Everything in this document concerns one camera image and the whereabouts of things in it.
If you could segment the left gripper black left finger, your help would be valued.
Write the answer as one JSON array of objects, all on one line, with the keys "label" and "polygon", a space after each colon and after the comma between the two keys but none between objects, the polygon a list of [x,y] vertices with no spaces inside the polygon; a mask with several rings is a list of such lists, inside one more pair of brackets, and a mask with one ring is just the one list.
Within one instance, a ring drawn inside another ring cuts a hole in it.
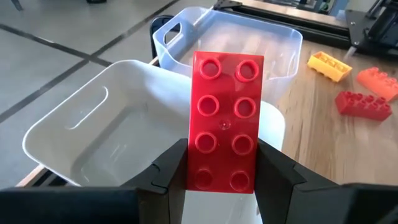
[{"label": "left gripper black left finger", "polygon": [[182,224],[187,177],[187,139],[179,139],[151,165],[122,184],[137,197],[133,224]]}]

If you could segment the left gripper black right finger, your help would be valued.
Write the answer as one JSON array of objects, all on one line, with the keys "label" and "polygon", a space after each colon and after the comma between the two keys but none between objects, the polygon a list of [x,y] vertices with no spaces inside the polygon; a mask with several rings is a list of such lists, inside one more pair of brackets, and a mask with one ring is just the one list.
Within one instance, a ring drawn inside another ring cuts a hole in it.
[{"label": "left gripper black right finger", "polygon": [[258,141],[254,191],[263,224],[341,222],[338,184]]}]

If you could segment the long red toy brick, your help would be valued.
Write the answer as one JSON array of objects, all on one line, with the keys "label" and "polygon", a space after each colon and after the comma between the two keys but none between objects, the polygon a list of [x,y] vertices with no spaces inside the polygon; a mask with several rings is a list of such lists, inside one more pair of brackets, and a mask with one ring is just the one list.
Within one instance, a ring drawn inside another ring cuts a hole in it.
[{"label": "long red toy brick", "polygon": [[351,91],[339,92],[335,105],[342,115],[375,121],[384,121],[392,114],[392,108],[385,98]]},{"label": "long red toy brick", "polygon": [[253,193],[263,67],[261,55],[194,52],[188,190]]}]

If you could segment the long yellow toy brick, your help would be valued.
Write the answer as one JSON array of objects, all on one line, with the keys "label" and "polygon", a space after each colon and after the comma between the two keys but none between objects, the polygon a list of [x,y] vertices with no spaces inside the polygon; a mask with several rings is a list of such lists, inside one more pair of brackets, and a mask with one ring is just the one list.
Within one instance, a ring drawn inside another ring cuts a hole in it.
[{"label": "long yellow toy brick", "polygon": [[324,52],[313,54],[309,58],[307,65],[334,82],[342,81],[342,79],[348,76],[353,69],[349,65]]}]

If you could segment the long orange toy brick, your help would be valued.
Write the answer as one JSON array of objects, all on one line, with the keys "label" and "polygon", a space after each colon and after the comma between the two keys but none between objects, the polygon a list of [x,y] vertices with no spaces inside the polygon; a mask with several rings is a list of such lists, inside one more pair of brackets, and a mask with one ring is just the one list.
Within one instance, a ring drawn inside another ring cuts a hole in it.
[{"label": "long orange toy brick", "polygon": [[360,71],[356,79],[362,86],[385,98],[387,102],[398,99],[398,80],[389,77],[377,67]]}]

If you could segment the grey plastic bin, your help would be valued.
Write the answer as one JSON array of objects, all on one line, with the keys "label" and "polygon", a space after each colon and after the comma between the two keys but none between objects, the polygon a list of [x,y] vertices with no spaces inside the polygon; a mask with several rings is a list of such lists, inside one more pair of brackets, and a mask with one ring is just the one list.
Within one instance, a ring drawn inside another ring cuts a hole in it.
[{"label": "grey plastic bin", "polygon": [[[137,197],[132,187],[122,184],[179,139],[188,140],[191,89],[191,77],[137,60],[123,60],[102,71],[24,136],[24,151],[71,186],[20,189],[14,202],[21,215],[13,215],[12,221],[133,224]],[[257,144],[269,144],[261,133],[267,118],[261,100]],[[192,213],[189,222],[230,218],[249,223],[246,197],[256,198],[255,191],[195,191],[186,183],[184,208]]]}]

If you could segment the clear plastic bin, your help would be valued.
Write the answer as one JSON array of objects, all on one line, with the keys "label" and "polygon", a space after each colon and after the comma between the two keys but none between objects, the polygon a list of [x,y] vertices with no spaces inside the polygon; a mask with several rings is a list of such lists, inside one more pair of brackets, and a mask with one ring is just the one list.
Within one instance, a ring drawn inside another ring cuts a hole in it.
[{"label": "clear plastic bin", "polygon": [[152,35],[160,67],[192,75],[195,51],[262,55],[262,100],[277,105],[298,72],[302,34],[286,26],[187,7]]}]

